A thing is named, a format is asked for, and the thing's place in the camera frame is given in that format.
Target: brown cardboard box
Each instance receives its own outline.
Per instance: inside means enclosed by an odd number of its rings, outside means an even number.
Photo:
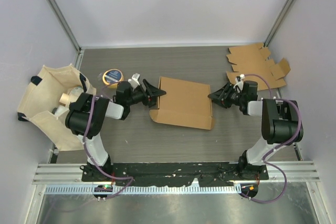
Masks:
[[[157,110],[150,110],[154,122],[205,130],[214,127],[210,85],[160,77],[159,88],[167,94],[158,98]]]
[[[275,64],[273,59],[267,59],[271,52],[263,43],[255,43],[247,46],[230,47],[230,55],[227,55],[232,63],[234,72],[226,72],[230,82],[235,84],[236,76],[240,74],[256,73],[266,79],[271,88],[280,88],[286,85],[285,77],[289,71],[289,63],[282,59]],[[266,84],[258,77],[249,76],[245,80],[256,81],[258,90],[267,89]]]

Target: gray floor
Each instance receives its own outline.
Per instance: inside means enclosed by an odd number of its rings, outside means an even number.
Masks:
[[[226,83],[225,71],[232,70],[227,53],[227,47],[90,49],[80,70],[97,90],[103,87],[98,76],[117,68],[125,78],[137,72],[153,85],[166,76],[207,83],[215,91]],[[137,104],[125,121],[106,118],[101,137],[114,162],[211,162],[237,161],[261,136],[260,118],[244,116],[237,107],[214,104],[213,114],[215,127],[199,130],[154,123],[149,109]],[[293,147],[272,160],[296,160]],[[57,162],[85,163],[86,156],[83,151],[60,152]]]
[[[283,183],[262,184],[256,198],[273,199],[283,186]],[[254,203],[238,194],[122,195],[80,207],[92,198],[92,195],[45,195],[37,223],[318,223],[306,183],[289,183],[284,196],[272,204]],[[77,210],[61,212],[50,209],[52,204],[57,209]]]

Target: metal corner post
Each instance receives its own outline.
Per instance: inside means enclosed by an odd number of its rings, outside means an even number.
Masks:
[[[69,24],[67,23],[66,19],[64,18],[59,6],[56,3],[56,0],[47,0],[51,9],[54,11],[57,19],[59,20],[60,24],[62,25],[65,33],[67,34],[67,36],[69,37],[71,43],[73,44],[74,48],[76,49],[76,52],[79,54],[80,53],[80,46],[73,34],[73,32],[70,29]]]
[[[285,5],[283,6],[281,12],[279,13],[274,25],[272,26],[271,31],[269,32],[266,40],[265,40],[265,47],[268,47],[271,41],[273,40],[275,34],[279,30],[282,22],[285,20],[287,14],[289,13],[291,7],[293,6],[293,3],[295,0],[286,0]]]

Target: canvas bag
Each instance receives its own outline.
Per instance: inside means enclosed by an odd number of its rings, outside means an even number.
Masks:
[[[72,65],[63,68],[43,66],[33,76],[17,109],[20,121],[30,121],[43,131],[60,151],[82,150],[83,145],[65,126],[69,110],[59,116],[52,114],[63,93],[81,86],[86,93],[96,94],[89,80]]]

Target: gray table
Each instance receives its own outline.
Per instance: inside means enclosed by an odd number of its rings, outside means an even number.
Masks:
[[[97,89],[103,87],[98,76],[117,68],[125,78],[138,72],[153,85],[166,76],[207,83],[215,91],[226,83],[225,71],[231,70],[227,53],[227,47],[90,49],[80,70]],[[137,104],[125,121],[106,118],[101,137],[114,162],[211,162],[237,161],[261,136],[260,118],[243,116],[237,107],[214,104],[213,115],[211,131],[192,129],[155,123],[149,109]],[[293,147],[280,150],[272,160],[296,160]],[[83,151],[60,152],[57,162],[85,163],[86,156]]]

